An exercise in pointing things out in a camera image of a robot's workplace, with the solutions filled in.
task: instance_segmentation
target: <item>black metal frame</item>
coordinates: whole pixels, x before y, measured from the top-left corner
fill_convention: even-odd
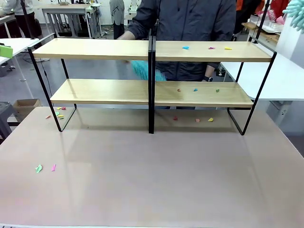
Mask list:
[[[260,95],[261,95],[261,92],[262,92],[262,90],[263,90],[264,84],[265,84],[265,82],[266,82],[266,80],[267,80],[267,77],[268,77],[268,75],[269,75],[270,69],[271,69],[271,67],[272,67],[272,65],[273,65],[273,63],[274,63],[274,60],[275,60],[275,58],[276,58],[276,55],[277,55],[277,52],[276,52],[276,51],[274,51],[273,49],[269,48],[267,45],[263,44],[263,43],[260,42],[258,39],[253,38],[253,37],[250,37],[250,38],[249,38],[249,42],[251,42],[252,40],[254,40],[255,43],[259,43],[259,44],[261,44],[262,46],[264,46],[264,47],[266,47],[267,49],[269,49],[270,51],[272,51],[272,52],[273,52],[273,55],[272,55],[272,58],[271,58],[271,60],[270,60],[268,69],[267,69],[267,71],[266,71],[266,73],[265,73],[265,76],[264,76],[264,78],[263,78],[262,84],[261,84],[261,86],[260,86],[260,88],[259,88],[259,90],[258,90],[258,93],[257,93],[257,95],[256,95],[256,98],[255,98],[255,100],[254,100],[254,103],[253,103],[253,105],[252,105],[252,107],[251,107],[249,116],[248,116],[248,118],[247,118],[247,121],[246,121],[246,124],[245,124],[245,127],[244,127],[243,130],[241,130],[240,126],[238,125],[238,122],[237,122],[236,119],[234,118],[233,114],[230,112],[230,108],[227,108],[228,114],[230,115],[232,121],[233,121],[234,124],[236,125],[236,127],[237,127],[237,129],[238,129],[238,131],[239,131],[239,133],[240,133],[241,135],[244,135],[245,132],[246,132],[246,130],[247,130],[247,128],[248,128],[250,119],[251,119],[252,114],[253,114],[253,112],[254,112],[254,110],[255,110],[255,107],[256,107],[256,105],[257,105],[258,99],[259,99],[259,97],[260,97]],[[240,68],[239,68],[238,74],[237,74],[236,83],[238,82],[238,79],[239,79],[239,77],[240,77],[240,75],[241,75],[241,71],[242,71],[243,65],[244,65],[244,63],[242,62],[242,63],[241,63],[241,66],[240,66]]]
[[[149,50],[148,50],[148,93],[149,93],[149,133],[150,134],[154,134],[155,63],[156,63],[155,51],[156,51],[156,37],[150,35]]]
[[[49,37],[51,37],[51,36],[54,36],[54,38],[57,38],[56,33],[53,33],[53,34],[50,34],[50,35],[44,37],[44,38],[41,39],[38,43],[41,43],[43,40],[45,40],[45,39],[47,39],[47,38],[49,38]],[[37,73],[37,75],[38,75],[38,78],[39,78],[40,84],[41,84],[41,86],[42,86],[44,95],[45,95],[46,98],[47,98],[47,103],[48,103],[48,105],[49,105],[49,107],[50,107],[50,109],[51,109],[51,112],[52,112],[52,115],[53,115],[53,117],[54,117],[54,119],[55,119],[57,128],[58,128],[58,130],[59,130],[60,132],[62,132],[62,131],[65,129],[67,123],[70,121],[70,119],[71,119],[72,115],[74,114],[75,110],[77,109],[77,105],[74,104],[74,107],[75,107],[75,108],[74,108],[73,112],[71,113],[71,115],[69,116],[68,120],[66,121],[66,123],[65,123],[65,124],[63,125],[63,127],[61,128],[61,127],[60,127],[60,124],[59,124],[59,121],[58,121],[58,118],[56,117],[54,107],[53,107],[52,102],[51,102],[51,100],[50,100],[50,97],[49,97],[49,95],[48,95],[47,88],[46,88],[46,86],[45,86],[45,84],[44,84],[42,75],[41,75],[41,73],[40,73],[40,71],[39,71],[37,62],[36,62],[35,57],[34,57],[34,55],[33,55],[33,49],[34,49],[34,48],[33,48],[32,46],[31,46],[31,47],[28,47],[29,56],[30,56],[30,58],[31,58],[31,60],[32,60],[32,63],[33,63],[34,68],[35,68],[35,71],[36,71],[36,73]],[[61,63],[62,63],[63,69],[64,69],[64,71],[65,71],[66,78],[69,79],[69,76],[68,76],[68,73],[67,73],[67,68],[66,68],[66,64],[65,64],[65,62],[64,62],[64,59],[61,59]]]

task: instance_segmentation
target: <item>teal object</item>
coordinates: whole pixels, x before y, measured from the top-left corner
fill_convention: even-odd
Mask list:
[[[146,61],[131,61],[131,66],[140,79],[148,80],[149,65]],[[159,70],[155,70],[155,81],[166,81],[165,76]]]
[[[304,34],[304,0],[291,0],[283,13],[293,18],[290,26],[296,28],[297,31],[301,30]]]

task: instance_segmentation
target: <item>cardboard box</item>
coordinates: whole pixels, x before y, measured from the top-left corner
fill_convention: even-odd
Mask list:
[[[18,113],[18,116],[16,116],[17,121],[21,122],[31,111],[34,110],[34,108],[40,106],[42,105],[39,99],[17,100],[13,105],[14,109]]]

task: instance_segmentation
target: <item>dark jacket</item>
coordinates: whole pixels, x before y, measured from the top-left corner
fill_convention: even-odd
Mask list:
[[[227,41],[235,26],[236,0],[142,0],[129,31],[136,39],[146,38],[158,14],[157,40]],[[199,81],[207,63],[157,62],[156,66],[169,80]]]

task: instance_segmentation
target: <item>blue duster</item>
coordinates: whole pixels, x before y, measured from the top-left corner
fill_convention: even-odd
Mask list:
[[[146,61],[131,61],[131,66],[140,79],[148,80],[149,67]],[[155,81],[166,81],[165,76],[159,70],[155,70]]]

